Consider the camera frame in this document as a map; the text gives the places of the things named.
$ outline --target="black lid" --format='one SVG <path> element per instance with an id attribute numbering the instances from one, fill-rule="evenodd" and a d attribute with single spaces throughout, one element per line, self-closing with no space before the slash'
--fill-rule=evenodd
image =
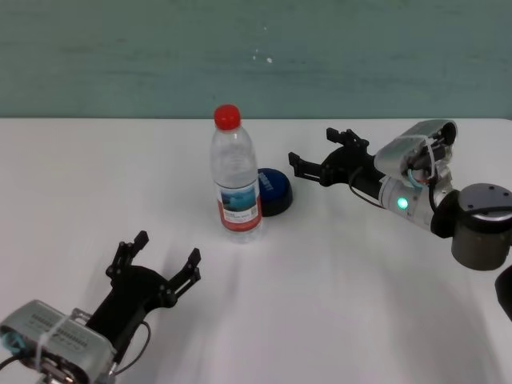
<path id="1" fill-rule="evenodd" d="M 260 168 L 258 180 L 263 216 L 275 216 L 287 210 L 294 196 L 290 180 L 284 173 L 272 168 Z"/>

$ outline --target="plastic bottle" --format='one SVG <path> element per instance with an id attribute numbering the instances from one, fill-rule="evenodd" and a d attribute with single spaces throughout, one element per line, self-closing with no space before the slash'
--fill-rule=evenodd
<path id="1" fill-rule="evenodd" d="M 262 222 L 253 143 L 236 106 L 220 106 L 214 120 L 217 129 L 211 142 L 210 167 L 221 222 L 233 240 L 248 242 L 258 236 Z"/>

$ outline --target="table surface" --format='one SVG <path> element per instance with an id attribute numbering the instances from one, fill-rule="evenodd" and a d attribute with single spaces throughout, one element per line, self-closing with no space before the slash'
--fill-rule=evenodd
<path id="1" fill-rule="evenodd" d="M 454 186 L 512 189 L 512 122 L 456 121 Z M 202 280 L 147 317 L 154 337 L 120 383 L 512 382 L 499 270 L 464 268 L 449 239 L 344 185 L 296 179 L 287 163 L 289 151 L 322 161 L 337 147 L 328 126 L 353 129 L 374 153 L 415 122 L 244 121 L 258 164 L 290 177 L 294 203 L 239 245 L 218 224 L 211 121 L 0 120 L 0 318 L 33 298 L 94 311 L 118 242 L 147 230 L 135 263 L 171 276 L 197 247 Z M 144 338 L 141 329 L 126 360 Z M 21 365 L 0 374 L 0 383 L 36 379 Z"/>

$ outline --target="black cable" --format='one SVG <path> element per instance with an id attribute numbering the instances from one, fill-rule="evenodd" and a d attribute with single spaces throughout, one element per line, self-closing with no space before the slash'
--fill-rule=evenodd
<path id="1" fill-rule="evenodd" d="M 358 194 L 354 187 L 352 186 L 352 184 L 354 183 L 354 180 L 356 178 L 356 176 L 358 176 L 358 174 L 360 174 L 362 171 L 362 166 L 360 166 L 359 168 L 357 168 L 353 173 L 352 175 L 349 177 L 349 189 L 350 191 L 355 194 L 358 198 L 360 198 L 361 200 L 364 200 L 365 202 L 371 204 L 372 206 L 376 206 L 377 208 L 381 208 L 381 209 L 385 209 L 383 206 L 381 206 L 380 204 L 377 204 L 376 202 L 372 202 L 371 200 L 369 200 L 368 198 L 365 198 L 364 196 Z"/>
<path id="2" fill-rule="evenodd" d="M 429 204 L 430 208 L 432 209 L 432 212 L 435 213 L 436 210 L 438 210 L 438 207 L 435 205 L 434 200 L 434 192 L 435 192 L 435 186 L 438 184 L 438 169 L 434 168 L 434 176 L 431 180 L 429 180 Z"/>
<path id="3" fill-rule="evenodd" d="M 6 358 L 3 362 L 0 362 L 0 370 L 3 370 L 6 366 L 11 364 L 12 362 L 17 362 L 18 360 L 21 360 L 22 356 L 20 354 L 16 354 L 14 356 L 11 356 L 10 358 Z"/>
<path id="4" fill-rule="evenodd" d="M 141 322 L 141 325 L 145 326 L 146 329 L 147 329 L 147 339 L 146 339 L 146 342 L 144 343 L 144 346 L 142 347 L 141 351 L 138 353 L 137 357 L 134 358 L 134 360 L 130 364 L 128 364 L 127 366 L 121 368 L 120 370 L 117 370 L 114 373 L 114 376 L 122 374 L 123 372 L 125 372 L 129 368 L 131 368 L 136 362 L 138 362 L 138 360 L 141 358 L 141 356 L 146 351 L 146 348 L 147 348 L 147 346 L 148 346 L 148 344 L 150 343 L 150 340 L 151 340 L 151 328 L 150 328 L 150 325 L 147 322 Z"/>
<path id="5" fill-rule="evenodd" d="M 432 208 L 432 212 L 434 212 L 434 213 L 436 210 L 438 210 L 438 208 L 435 205 L 435 200 L 434 200 L 435 185 L 436 185 L 436 180 L 434 178 L 432 180 L 432 182 L 429 183 L 429 203 L 430 203 L 430 208 Z"/>

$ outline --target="green led light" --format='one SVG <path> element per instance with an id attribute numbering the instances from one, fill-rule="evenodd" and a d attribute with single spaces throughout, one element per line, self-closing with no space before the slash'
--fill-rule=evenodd
<path id="1" fill-rule="evenodd" d="M 401 210 L 406 210 L 407 207 L 409 206 L 409 202 L 407 201 L 406 198 L 398 198 L 397 200 L 397 206 L 398 208 L 400 208 Z"/>

